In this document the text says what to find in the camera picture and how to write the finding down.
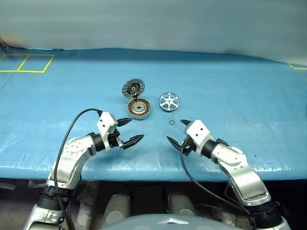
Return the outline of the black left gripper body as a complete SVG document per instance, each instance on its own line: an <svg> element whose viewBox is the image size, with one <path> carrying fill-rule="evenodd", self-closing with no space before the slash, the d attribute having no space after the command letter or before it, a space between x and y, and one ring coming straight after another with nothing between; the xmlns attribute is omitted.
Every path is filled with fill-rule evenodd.
<svg viewBox="0 0 307 230"><path fill-rule="evenodd" d="M115 129L115 131L112 134L108 135L108 143L110 148L114 148L114 147L123 147L123 142L122 140L119 138L120 133L117 129Z"/></svg>

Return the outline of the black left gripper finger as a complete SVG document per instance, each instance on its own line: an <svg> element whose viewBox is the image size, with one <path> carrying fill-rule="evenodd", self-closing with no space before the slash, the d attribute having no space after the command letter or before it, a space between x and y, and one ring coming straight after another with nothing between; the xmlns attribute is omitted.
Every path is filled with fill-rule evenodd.
<svg viewBox="0 0 307 230"><path fill-rule="evenodd" d="M117 120L117 126L118 127L122 127L126 124L128 124L129 122L131 122L133 119L132 118L121 118Z"/></svg>
<svg viewBox="0 0 307 230"><path fill-rule="evenodd" d="M144 135L133 136L128 141L123 142L123 145L122 145L121 148L124 149L124 150L127 149L127 148L130 148L130 147L134 146L135 144L137 144L143 137L144 137Z"/></svg>

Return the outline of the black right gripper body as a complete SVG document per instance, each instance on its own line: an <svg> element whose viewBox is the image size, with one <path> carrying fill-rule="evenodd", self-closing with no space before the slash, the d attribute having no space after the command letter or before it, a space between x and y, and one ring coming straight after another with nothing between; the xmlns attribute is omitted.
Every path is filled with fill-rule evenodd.
<svg viewBox="0 0 307 230"><path fill-rule="evenodd" d="M193 139L189 136L187 136L183 142L182 145L183 147L183 154L185 156L188 156L191 152L195 152L196 151L196 145L193 141Z"/></svg>

